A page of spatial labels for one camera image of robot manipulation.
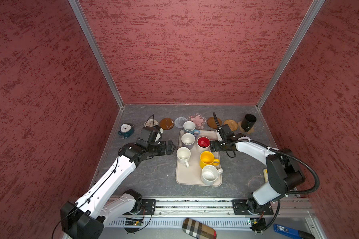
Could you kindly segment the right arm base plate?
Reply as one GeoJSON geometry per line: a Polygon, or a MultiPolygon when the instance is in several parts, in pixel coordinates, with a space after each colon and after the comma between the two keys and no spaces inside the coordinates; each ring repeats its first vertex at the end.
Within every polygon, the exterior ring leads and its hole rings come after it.
{"type": "Polygon", "coordinates": [[[249,200],[249,203],[247,201],[247,199],[233,199],[231,201],[236,216],[271,216],[274,214],[270,203],[257,206],[252,200],[249,200]]]}

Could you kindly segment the dark glossy brown coaster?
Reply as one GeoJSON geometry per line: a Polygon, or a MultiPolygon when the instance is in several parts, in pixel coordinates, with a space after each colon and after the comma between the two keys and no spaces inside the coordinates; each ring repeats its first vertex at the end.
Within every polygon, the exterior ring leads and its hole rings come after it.
{"type": "Polygon", "coordinates": [[[171,118],[164,118],[160,121],[159,126],[163,130],[171,130],[174,127],[174,121],[171,118]]]}

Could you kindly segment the cork coaster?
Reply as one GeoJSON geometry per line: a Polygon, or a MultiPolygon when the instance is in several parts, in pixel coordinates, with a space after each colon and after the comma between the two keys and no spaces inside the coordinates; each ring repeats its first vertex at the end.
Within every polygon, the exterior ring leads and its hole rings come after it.
{"type": "Polygon", "coordinates": [[[255,132],[255,126],[253,126],[248,132],[246,132],[242,127],[241,127],[241,123],[242,123],[242,121],[239,121],[238,122],[238,127],[239,127],[239,130],[240,130],[240,132],[241,133],[243,133],[243,134],[253,134],[254,132],[255,132]]]}

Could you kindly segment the grey round coaster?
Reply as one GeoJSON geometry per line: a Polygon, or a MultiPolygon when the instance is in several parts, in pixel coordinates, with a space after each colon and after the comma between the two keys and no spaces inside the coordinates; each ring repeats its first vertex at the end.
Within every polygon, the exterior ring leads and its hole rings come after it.
{"type": "Polygon", "coordinates": [[[183,128],[183,125],[187,122],[187,118],[185,117],[178,117],[174,121],[174,125],[177,128],[183,128]]]}

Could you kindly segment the beige serving tray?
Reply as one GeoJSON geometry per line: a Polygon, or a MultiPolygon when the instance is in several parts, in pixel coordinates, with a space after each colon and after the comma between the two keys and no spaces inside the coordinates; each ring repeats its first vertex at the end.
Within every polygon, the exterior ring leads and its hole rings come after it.
{"type": "MultiPolygon", "coordinates": [[[[181,130],[179,133],[179,146],[183,147],[181,142],[182,136],[185,134],[184,130],[181,130]]],[[[217,140],[217,133],[211,130],[201,130],[200,136],[208,137],[211,141],[217,140]]],[[[189,167],[186,167],[185,164],[177,162],[176,169],[176,182],[181,185],[196,185],[196,186],[209,186],[209,187],[219,187],[222,184],[222,175],[219,175],[216,181],[212,185],[205,185],[201,179],[202,169],[200,167],[200,155],[201,152],[196,148],[196,142],[193,144],[193,148],[190,149],[191,156],[189,159],[189,167]]]]}

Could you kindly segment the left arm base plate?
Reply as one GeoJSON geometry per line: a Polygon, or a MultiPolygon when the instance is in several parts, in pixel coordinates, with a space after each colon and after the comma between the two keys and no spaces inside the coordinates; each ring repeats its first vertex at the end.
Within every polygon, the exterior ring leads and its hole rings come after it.
{"type": "Polygon", "coordinates": [[[131,215],[144,215],[146,212],[155,213],[156,199],[138,199],[135,202],[135,206],[132,211],[129,212],[131,215]]]}

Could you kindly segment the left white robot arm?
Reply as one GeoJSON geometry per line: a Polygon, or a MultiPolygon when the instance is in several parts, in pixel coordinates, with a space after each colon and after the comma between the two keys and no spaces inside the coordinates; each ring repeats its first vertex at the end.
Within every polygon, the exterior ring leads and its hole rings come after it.
{"type": "Polygon", "coordinates": [[[139,212],[142,195],[134,190],[127,190],[111,204],[107,202],[142,161],[171,155],[175,150],[176,146],[170,140],[142,146],[136,143],[124,145],[112,166],[88,192],[76,202],[67,202],[62,206],[59,224],[63,232],[72,239],[97,239],[103,232],[104,224],[111,219],[139,212]]]}

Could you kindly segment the white patterned round coaster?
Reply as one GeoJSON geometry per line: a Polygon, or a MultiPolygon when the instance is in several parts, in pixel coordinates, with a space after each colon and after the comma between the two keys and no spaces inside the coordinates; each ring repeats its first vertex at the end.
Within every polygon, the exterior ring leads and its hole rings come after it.
{"type": "Polygon", "coordinates": [[[148,119],[145,123],[144,123],[144,127],[154,127],[156,125],[159,125],[158,121],[155,119],[148,119]]]}

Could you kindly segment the brown wooden coaster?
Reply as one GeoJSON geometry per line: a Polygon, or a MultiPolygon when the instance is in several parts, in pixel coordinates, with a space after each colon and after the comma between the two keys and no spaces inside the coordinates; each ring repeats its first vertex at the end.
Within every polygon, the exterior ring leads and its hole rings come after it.
{"type": "MultiPolygon", "coordinates": [[[[217,121],[218,121],[219,125],[222,125],[222,120],[221,120],[220,118],[217,118],[217,121]]],[[[213,128],[213,129],[217,129],[217,128],[218,128],[218,125],[216,124],[214,117],[208,118],[208,120],[207,120],[207,125],[208,125],[210,128],[213,128]]]]}

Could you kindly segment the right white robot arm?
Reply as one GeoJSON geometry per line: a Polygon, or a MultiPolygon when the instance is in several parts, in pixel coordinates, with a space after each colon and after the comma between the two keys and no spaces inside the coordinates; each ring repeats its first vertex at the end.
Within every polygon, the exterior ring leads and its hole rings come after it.
{"type": "Polygon", "coordinates": [[[266,166],[268,182],[251,193],[247,199],[247,210],[251,214],[259,214],[267,203],[283,198],[286,193],[305,182],[305,175],[299,163],[291,158],[290,150],[280,151],[246,136],[233,142],[213,140],[210,149],[212,152],[239,151],[266,166]]]}

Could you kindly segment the black mug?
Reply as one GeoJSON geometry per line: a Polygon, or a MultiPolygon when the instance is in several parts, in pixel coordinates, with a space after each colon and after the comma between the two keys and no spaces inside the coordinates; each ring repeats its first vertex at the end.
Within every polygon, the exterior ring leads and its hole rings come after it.
{"type": "Polygon", "coordinates": [[[255,115],[246,114],[240,126],[245,132],[249,132],[253,128],[256,121],[257,118],[255,115]]]}

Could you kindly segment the red interior mug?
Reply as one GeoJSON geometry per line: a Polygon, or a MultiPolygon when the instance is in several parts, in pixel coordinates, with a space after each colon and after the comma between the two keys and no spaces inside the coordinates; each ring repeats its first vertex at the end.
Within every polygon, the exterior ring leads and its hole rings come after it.
{"type": "Polygon", "coordinates": [[[210,139],[206,136],[200,136],[198,139],[197,139],[197,147],[199,150],[201,151],[206,151],[206,150],[209,150],[210,148],[210,139]]]}

